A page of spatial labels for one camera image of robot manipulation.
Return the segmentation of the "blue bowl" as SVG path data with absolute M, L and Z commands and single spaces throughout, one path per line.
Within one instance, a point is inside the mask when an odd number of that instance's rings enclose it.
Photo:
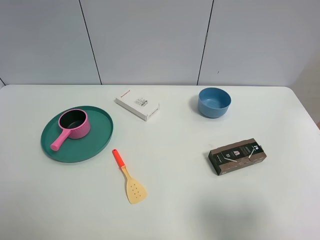
M 231 96 L 223 89 L 216 87 L 207 87 L 198 94 L 198 110 L 208 118 L 220 118 L 231 105 Z

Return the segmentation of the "white cardboard box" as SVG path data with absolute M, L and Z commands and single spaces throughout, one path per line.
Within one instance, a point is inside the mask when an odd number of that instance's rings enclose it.
M 133 88 L 117 96 L 114 102 L 145 122 L 160 110 L 160 102 L 149 92 Z

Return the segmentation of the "orange handled yellow spatula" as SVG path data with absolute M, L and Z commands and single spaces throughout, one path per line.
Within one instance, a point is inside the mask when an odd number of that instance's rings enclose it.
M 112 154 L 126 178 L 126 195 L 130 204 L 137 204 L 147 197 L 147 191 L 136 179 L 134 179 L 128 172 L 122 157 L 117 149 L 112 150 Z

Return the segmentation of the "green round plate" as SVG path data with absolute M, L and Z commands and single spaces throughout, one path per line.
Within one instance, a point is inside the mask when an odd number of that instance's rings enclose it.
M 40 138 L 41 148 L 49 158 L 67 164 L 82 162 L 100 153 L 111 140 L 114 124 L 106 111 L 90 105 L 77 108 L 87 113 L 90 131 L 80 139 L 67 138 L 59 150 L 52 150 L 51 144 L 63 131 L 59 127 L 59 118 L 64 112 L 57 114 L 44 127 Z

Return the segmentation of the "pink saucepan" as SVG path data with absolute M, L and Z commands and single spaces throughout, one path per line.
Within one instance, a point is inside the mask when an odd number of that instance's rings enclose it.
M 62 132 L 50 145 L 53 151 L 58 151 L 67 138 L 81 139 L 91 129 L 88 114 L 79 108 L 64 112 L 58 119 L 58 126 L 62 129 Z

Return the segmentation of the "brown coffee capsule box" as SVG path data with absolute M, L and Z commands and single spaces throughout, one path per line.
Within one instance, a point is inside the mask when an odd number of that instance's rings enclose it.
M 218 147 L 208 154 L 218 176 L 261 163 L 266 157 L 254 138 Z

